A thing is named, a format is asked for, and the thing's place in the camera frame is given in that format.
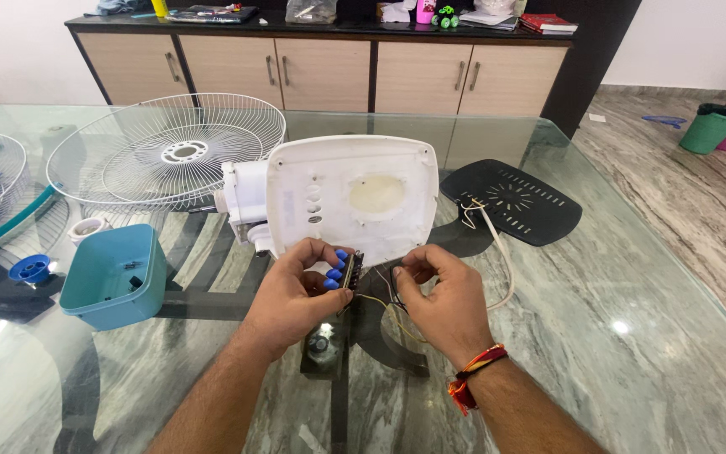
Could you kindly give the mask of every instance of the forearm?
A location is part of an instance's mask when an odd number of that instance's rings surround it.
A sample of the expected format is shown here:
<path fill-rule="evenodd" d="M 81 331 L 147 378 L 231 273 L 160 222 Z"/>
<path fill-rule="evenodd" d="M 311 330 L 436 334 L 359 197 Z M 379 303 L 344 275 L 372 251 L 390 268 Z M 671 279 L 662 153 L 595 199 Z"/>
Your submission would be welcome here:
<path fill-rule="evenodd" d="M 509 358 L 469 377 L 467 386 L 502 454 L 603 452 Z"/>
<path fill-rule="evenodd" d="M 150 454 L 240 452 L 270 361 L 243 325 L 195 383 Z"/>

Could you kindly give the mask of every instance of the hand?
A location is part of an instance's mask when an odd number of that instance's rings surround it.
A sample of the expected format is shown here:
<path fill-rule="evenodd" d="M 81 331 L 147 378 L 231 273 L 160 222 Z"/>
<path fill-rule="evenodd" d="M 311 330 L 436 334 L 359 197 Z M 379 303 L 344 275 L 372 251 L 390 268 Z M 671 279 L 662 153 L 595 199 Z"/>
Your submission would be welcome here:
<path fill-rule="evenodd" d="M 354 253 L 354 249 L 328 245 L 315 238 L 304 238 L 282 255 L 262 280 L 257 296 L 240 328 L 244 338 L 252 338 L 261 355 L 279 359 L 291 346 L 306 336 L 324 317 L 341 310 L 352 300 L 352 291 L 324 288 L 326 276 L 305 272 L 316 262 L 338 264 L 335 249 Z"/>
<path fill-rule="evenodd" d="M 417 247 L 402 264 L 394 275 L 410 319 L 456 370 L 495 345 L 480 273 L 438 245 Z M 425 296 L 418 285 L 435 275 L 439 281 Z"/>

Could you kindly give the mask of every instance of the green toy car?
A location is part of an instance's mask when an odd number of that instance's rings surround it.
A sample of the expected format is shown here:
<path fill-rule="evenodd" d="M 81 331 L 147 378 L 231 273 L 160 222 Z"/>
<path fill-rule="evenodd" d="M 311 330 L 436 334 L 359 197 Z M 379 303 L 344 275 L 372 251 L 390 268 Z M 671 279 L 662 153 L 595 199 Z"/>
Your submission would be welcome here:
<path fill-rule="evenodd" d="M 450 26 L 455 28 L 458 26 L 458 16 L 456 16 L 456 11 L 452 6 L 444 5 L 436 11 L 436 14 L 430 19 L 430 23 L 440 25 L 442 28 L 449 28 Z"/>

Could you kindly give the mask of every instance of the yellow bottle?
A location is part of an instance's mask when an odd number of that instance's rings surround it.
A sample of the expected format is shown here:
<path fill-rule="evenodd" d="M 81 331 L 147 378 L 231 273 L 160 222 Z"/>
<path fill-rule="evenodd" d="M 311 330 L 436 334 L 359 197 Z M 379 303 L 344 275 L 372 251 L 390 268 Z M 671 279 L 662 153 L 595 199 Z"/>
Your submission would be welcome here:
<path fill-rule="evenodd" d="M 164 17 L 169 13 L 165 0 L 153 0 L 153 9 L 156 10 L 156 16 L 158 17 Z"/>

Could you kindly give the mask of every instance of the glass tabletop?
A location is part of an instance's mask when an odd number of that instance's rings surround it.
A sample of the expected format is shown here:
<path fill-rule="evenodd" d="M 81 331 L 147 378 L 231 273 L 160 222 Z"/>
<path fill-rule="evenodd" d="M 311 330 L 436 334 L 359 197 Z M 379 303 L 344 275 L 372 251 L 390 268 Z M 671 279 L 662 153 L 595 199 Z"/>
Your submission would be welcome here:
<path fill-rule="evenodd" d="M 0 133 L 28 152 L 23 205 L 46 185 L 54 147 L 114 109 L 0 106 Z M 284 113 L 285 140 L 423 140 L 441 179 L 494 158 L 578 202 L 581 221 L 560 241 L 506 238 L 516 294 L 489 312 L 495 339 L 611 452 L 726 452 L 726 313 L 550 121 Z M 145 222 L 159 232 L 167 292 L 156 317 L 96 332 L 56 304 L 75 252 L 66 231 L 92 213 L 56 196 L 0 240 L 2 452 L 143 451 L 237 328 L 271 262 L 238 245 L 218 213 L 105 213 L 115 227 Z M 431 239 L 457 231 L 457 218 L 440 196 Z M 487 300 L 499 300 L 508 281 L 497 248 L 461 238 L 459 256 L 481 273 Z M 55 280 L 33 288 L 3 275 L 34 253 L 52 258 Z M 455 371 L 443 356 L 381 310 L 349 312 L 336 380 L 302 373 L 298 345 L 271 365 L 245 452 L 497 451 L 482 420 L 461 418 L 449 400 Z"/>

